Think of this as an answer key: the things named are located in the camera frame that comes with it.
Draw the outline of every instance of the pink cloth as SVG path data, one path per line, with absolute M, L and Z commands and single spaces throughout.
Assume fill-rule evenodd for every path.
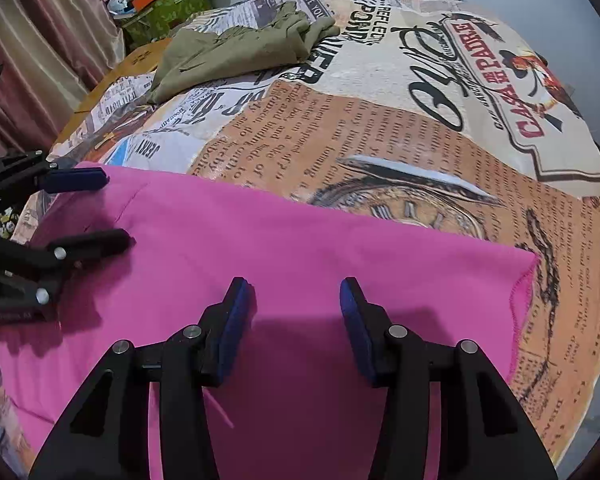
M 60 325 L 0 329 L 4 385 L 34 450 L 114 341 L 168 338 L 218 302 L 234 276 L 254 286 L 256 314 L 232 375 L 206 395 L 223 480 L 367 478 L 385 390 L 355 368 L 338 302 L 346 276 L 393 322 L 437 343 L 474 339 L 503 376 L 514 369 L 532 253 L 193 176 L 106 171 L 101 192 L 58 199 L 36 243 L 116 226 L 136 245 L 74 276 Z M 156 480 L 155 396 L 150 402 Z M 428 478 L 439 453 L 435 403 L 432 412 Z

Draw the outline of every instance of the satin curtain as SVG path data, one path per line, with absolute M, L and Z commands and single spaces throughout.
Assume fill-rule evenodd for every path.
M 0 155 L 48 149 L 124 55 L 101 0 L 0 0 Z

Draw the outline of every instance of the gray cloth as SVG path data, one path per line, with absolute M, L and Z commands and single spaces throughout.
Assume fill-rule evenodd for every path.
M 334 23 L 327 16 L 309 23 L 295 2 L 285 2 L 263 28 L 232 27 L 220 36 L 182 28 L 164 51 L 149 102 L 161 104 L 213 79 L 303 62 L 317 41 L 340 33 Z

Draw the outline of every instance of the metal pin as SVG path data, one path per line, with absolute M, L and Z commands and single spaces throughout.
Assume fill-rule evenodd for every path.
M 56 257 L 56 260 L 64 260 L 66 258 L 64 247 L 56 247 L 54 249 L 54 256 Z
M 202 329 L 198 325 L 189 325 L 182 330 L 182 335 L 187 339 L 193 339 L 200 334 L 202 334 Z
M 49 302 L 49 299 L 49 293 L 46 288 L 39 288 L 36 291 L 36 300 L 38 300 L 40 305 L 46 305 Z
M 396 337 L 398 339 L 406 337 L 406 335 L 408 333 L 409 333 L 409 331 L 405 327 L 403 327 L 402 325 L 391 325 L 389 327 L 389 334 L 392 337 Z
M 113 352 L 115 354 L 123 354 L 127 350 L 129 350 L 129 341 L 127 341 L 126 339 L 121 339 L 120 341 L 116 341 L 111 346 L 111 349 L 113 350 Z
M 460 343 L 460 348 L 468 354 L 475 354 L 478 351 L 478 345 L 470 339 L 465 339 Z

